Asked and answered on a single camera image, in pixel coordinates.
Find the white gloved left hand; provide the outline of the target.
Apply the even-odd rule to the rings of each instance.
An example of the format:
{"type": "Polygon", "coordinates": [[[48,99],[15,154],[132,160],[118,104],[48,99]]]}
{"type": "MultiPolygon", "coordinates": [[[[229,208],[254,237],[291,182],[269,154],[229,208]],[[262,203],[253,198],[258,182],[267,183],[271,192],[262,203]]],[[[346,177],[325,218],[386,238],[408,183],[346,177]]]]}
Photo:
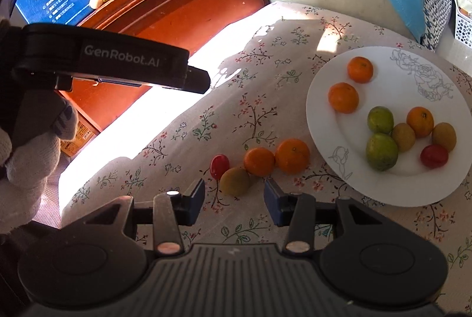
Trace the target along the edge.
{"type": "Polygon", "coordinates": [[[77,110],[57,93],[25,93],[13,135],[1,130],[1,234],[34,219],[61,142],[73,140],[77,126],[77,110]]]}

